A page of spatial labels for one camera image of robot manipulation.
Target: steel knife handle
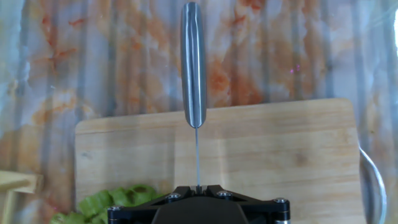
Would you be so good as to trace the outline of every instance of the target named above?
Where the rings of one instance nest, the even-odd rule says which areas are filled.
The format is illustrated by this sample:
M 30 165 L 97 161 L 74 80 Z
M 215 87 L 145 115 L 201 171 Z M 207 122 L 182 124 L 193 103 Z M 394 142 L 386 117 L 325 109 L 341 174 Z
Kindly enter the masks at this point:
M 182 9 L 181 68 L 185 118 L 199 128 L 206 120 L 206 60 L 200 7 L 194 2 Z

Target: wooden object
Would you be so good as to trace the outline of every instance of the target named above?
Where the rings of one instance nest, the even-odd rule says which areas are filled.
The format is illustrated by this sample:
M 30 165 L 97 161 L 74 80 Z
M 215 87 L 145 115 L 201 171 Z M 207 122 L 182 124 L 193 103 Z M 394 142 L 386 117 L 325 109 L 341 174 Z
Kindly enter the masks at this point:
M 365 223 L 353 107 L 345 99 L 211 109 L 199 129 L 202 185 L 285 197 L 292 223 Z M 196 185 L 195 130 L 184 113 L 76 127 L 77 202 L 99 190 Z
M 35 174 L 0 171 L 0 192 L 7 191 L 2 224 L 11 224 L 17 202 L 17 193 L 36 194 L 42 188 L 43 177 Z

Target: wooden board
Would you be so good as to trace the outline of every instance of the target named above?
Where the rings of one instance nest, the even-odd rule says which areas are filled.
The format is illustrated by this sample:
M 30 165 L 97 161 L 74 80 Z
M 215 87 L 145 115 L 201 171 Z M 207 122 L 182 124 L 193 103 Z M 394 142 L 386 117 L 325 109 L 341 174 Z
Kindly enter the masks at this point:
M 358 137 L 348 100 L 208 110 L 199 129 L 201 184 L 291 201 L 292 223 L 365 223 Z M 76 127 L 76 197 L 152 184 L 196 184 L 195 130 L 183 111 Z

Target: wood grain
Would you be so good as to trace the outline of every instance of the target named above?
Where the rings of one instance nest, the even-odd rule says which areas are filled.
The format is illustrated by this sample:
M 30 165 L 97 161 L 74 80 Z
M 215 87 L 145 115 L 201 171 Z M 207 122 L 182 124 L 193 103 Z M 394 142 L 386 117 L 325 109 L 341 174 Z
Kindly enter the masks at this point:
M 345 99 L 208 110 L 199 129 L 203 185 L 291 201 L 293 223 L 365 223 L 353 107 Z M 195 130 L 183 112 L 76 127 L 76 200 L 102 189 L 196 184 Z

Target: black mount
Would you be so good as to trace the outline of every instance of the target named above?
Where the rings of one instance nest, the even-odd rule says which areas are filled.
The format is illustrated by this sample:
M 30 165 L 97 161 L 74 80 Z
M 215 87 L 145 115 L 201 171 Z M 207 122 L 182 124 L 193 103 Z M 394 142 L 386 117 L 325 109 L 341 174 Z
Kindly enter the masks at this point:
M 109 208 L 108 223 L 289 224 L 290 203 L 283 198 L 254 199 L 220 185 L 177 187 L 171 194 L 137 207 Z

